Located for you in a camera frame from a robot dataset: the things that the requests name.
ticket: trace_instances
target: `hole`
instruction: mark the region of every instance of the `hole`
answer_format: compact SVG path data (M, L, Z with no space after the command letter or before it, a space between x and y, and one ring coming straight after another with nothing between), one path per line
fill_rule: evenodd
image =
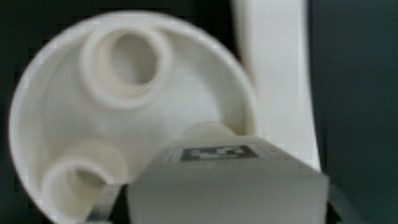
M156 71L156 53L143 37L129 33L118 37L109 57L118 81L129 85L145 84Z
M85 220L102 186L102 178L81 168L67 170L53 180L49 197L54 209L72 222Z

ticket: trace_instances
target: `label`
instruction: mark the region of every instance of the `label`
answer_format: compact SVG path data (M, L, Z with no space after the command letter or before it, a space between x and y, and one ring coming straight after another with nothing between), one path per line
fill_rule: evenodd
M255 145L211 146L177 149L170 162L189 162L225 159L250 159L268 157Z

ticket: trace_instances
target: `round hole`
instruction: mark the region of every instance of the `round hole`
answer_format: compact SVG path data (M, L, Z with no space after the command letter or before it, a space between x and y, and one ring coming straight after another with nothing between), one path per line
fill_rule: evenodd
M104 186L104 179L85 167L56 170L44 188L51 209L61 211L61 219L81 221Z
M118 37L109 57L118 81L127 85L145 84L156 72L156 53L141 37L131 34Z
M156 95L170 72L168 42L143 27L99 28L85 40L79 71L93 98L131 108Z

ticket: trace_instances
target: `dark background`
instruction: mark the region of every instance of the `dark background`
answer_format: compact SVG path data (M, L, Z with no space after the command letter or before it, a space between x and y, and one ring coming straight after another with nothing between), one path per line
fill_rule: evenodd
M236 54L221 0L0 2L0 222L49 223L13 173L8 105L22 69L56 33L102 12L145 9L189 21ZM310 84L323 170L372 224L398 221L398 1L308 2Z

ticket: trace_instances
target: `plastic component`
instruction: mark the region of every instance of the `plastic component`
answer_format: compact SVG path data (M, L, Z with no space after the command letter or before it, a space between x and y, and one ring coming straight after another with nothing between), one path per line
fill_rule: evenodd
M319 170L314 138L307 1L234 0L243 65L252 78L264 140Z
M15 171L54 223L85 220L101 183L134 180L163 146L207 122L259 134L252 87L225 48L161 14L90 18L42 48L10 108Z

